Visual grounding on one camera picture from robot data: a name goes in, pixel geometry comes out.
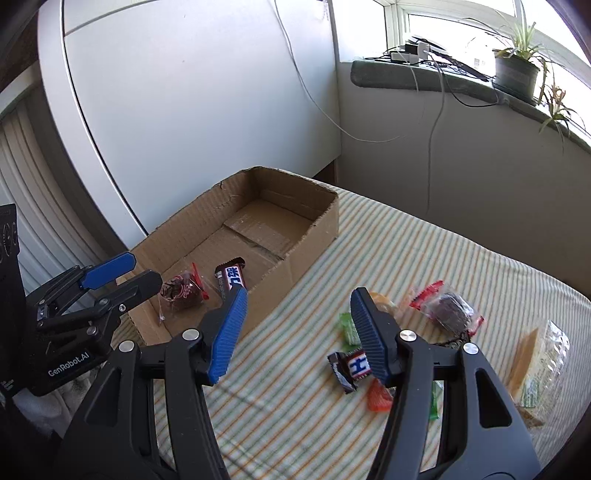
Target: white corrugated panel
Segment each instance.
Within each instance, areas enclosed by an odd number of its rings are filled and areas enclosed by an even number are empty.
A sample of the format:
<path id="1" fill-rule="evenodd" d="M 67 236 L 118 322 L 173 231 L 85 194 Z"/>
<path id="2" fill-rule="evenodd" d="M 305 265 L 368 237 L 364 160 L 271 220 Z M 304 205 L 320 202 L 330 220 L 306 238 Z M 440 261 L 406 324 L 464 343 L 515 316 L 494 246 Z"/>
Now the white corrugated panel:
<path id="1" fill-rule="evenodd" d="M 22 102 L 0 124 L 0 204 L 17 205 L 19 265 L 27 293 L 74 265 L 106 259 L 58 187 Z M 92 299 L 82 300 L 88 306 Z"/>

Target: white cable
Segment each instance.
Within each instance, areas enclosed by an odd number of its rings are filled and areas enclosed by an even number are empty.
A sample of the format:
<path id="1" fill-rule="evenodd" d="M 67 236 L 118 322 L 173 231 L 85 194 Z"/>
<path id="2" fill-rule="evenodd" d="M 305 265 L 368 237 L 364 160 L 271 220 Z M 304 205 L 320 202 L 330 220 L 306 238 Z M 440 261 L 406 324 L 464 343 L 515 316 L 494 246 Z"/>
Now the white cable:
<path id="1" fill-rule="evenodd" d="M 388 143 L 391 142 L 393 140 L 397 140 L 399 138 L 402 137 L 406 137 L 406 135 L 398 135 L 397 137 L 394 138 L 390 138 L 388 140 L 364 140 L 363 138 L 357 138 L 354 137 L 353 135 L 351 135 L 349 132 L 347 132 L 347 130 L 345 130 L 344 128 L 342 128 L 337 122 L 335 122 L 334 120 L 332 120 L 332 118 L 330 117 L 330 115 L 328 113 L 326 113 L 324 110 L 322 110 L 322 108 L 320 107 L 320 105 L 318 105 L 318 103 L 316 103 L 316 101 L 314 100 L 314 98 L 312 97 L 310 91 L 308 90 L 308 87 L 306 86 L 306 83 L 300 73 L 300 68 L 297 65 L 296 62 L 296 58 L 294 55 L 294 50 L 293 47 L 291 46 L 291 40 L 290 40 L 290 36 L 287 33 L 287 30 L 285 29 L 285 25 L 283 24 L 283 20 L 281 19 L 281 14 L 279 13 L 279 7 L 277 6 L 277 0 L 273 0 L 273 3 L 275 4 L 275 16 L 277 17 L 277 21 L 279 22 L 279 26 L 281 27 L 281 31 L 283 32 L 283 36 L 285 37 L 285 41 L 287 42 L 287 48 L 290 52 L 290 57 L 291 57 L 291 61 L 294 64 L 295 67 L 295 72 L 297 73 L 298 79 L 300 80 L 300 83 L 302 85 L 302 87 L 304 88 L 304 91 L 306 92 L 306 95 L 310 98 L 310 100 L 312 101 L 312 103 L 314 105 L 316 105 L 316 108 L 318 110 L 320 110 L 322 112 L 322 114 L 331 121 L 331 123 L 338 128 L 339 130 L 341 130 L 345 135 L 348 135 L 349 137 L 351 137 L 353 140 L 357 140 L 359 142 L 367 142 L 367 143 Z M 417 91 L 418 91 L 418 82 L 417 82 L 417 78 L 413 72 L 413 76 L 414 76 L 414 80 L 415 83 L 417 85 Z"/>
<path id="2" fill-rule="evenodd" d="M 433 127 L 431 129 L 431 134 L 429 135 L 429 142 L 428 142 L 428 159 L 427 159 L 427 210 L 425 210 L 425 216 L 429 213 L 429 208 L 431 208 L 431 144 L 433 143 L 433 133 L 435 131 L 435 127 L 441 118 L 441 114 L 443 113 L 443 107 L 445 106 L 445 87 L 443 85 L 443 72 L 437 61 L 433 58 L 431 53 L 427 52 L 427 55 L 431 57 L 433 63 L 437 71 L 439 72 L 439 80 L 441 82 L 441 108 L 439 109 L 439 113 L 437 114 L 437 118 L 433 123 Z"/>

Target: cardboard flap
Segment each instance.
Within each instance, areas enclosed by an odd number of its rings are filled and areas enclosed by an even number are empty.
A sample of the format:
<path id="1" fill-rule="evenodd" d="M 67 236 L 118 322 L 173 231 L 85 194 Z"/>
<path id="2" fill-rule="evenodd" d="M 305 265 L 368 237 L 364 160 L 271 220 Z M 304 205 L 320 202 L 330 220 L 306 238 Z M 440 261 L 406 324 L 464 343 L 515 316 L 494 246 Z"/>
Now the cardboard flap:
<path id="1" fill-rule="evenodd" d="M 284 260 L 311 223 L 296 213 L 258 199 L 236 212 L 224 225 Z"/>

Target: window sill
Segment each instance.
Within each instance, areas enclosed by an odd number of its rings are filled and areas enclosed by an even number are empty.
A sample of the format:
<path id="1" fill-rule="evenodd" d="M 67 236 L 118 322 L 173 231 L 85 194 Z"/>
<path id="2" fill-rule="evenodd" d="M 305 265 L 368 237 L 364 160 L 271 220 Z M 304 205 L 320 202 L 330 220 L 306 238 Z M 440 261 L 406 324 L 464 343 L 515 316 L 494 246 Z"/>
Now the window sill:
<path id="1" fill-rule="evenodd" d="M 409 74 L 408 69 L 414 70 L 419 90 L 441 92 L 441 81 L 437 71 L 426 67 L 411 67 L 381 61 L 355 60 L 351 65 L 351 82 L 362 88 L 416 90 L 417 86 L 414 77 Z M 449 87 L 445 85 L 446 92 L 451 89 L 455 94 L 467 95 L 486 103 L 506 105 L 513 111 L 540 124 L 549 118 L 545 112 L 535 106 L 529 105 L 512 95 L 495 90 L 488 83 L 453 73 L 446 73 L 446 79 L 449 84 Z M 548 127 L 558 130 L 553 122 Z M 573 131 L 569 135 L 568 130 L 563 125 L 560 125 L 559 128 L 565 138 L 591 154 L 591 146 L 582 137 Z"/>

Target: round metal pin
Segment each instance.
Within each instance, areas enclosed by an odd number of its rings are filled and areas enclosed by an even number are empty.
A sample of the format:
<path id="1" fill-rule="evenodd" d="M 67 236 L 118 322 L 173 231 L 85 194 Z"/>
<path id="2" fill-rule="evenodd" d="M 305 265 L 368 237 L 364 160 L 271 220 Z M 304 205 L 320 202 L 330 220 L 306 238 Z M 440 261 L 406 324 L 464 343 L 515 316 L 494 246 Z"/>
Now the round metal pin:
<path id="1" fill-rule="evenodd" d="M 183 338 L 185 340 L 197 340 L 199 338 L 199 331 L 195 330 L 194 328 L 190 328 L 189 330 L 185 330 L 183 332 Z"/>
<path id="2" fill-rule="evenodd" d="M 417 339 L 417 334 L 412 330 L 403 330 L 400 332 L 400 338 L 405 342 L 414 342 Z"/>
<path id="3" fill-rule="evenodd" d="M 123 342 L 119 344 L 119 350 L 122 352 L 130 352 L 134 349 L 134 347 L 135 343 L 133 343 L 131 340 L 123 340 Z"/>
<path id="4" fill-rule="evenodd" d="M 470 355 L 476 355 L 478 353 L 478 347 L 474 343 L 464 343 L 463 349 Z"/>

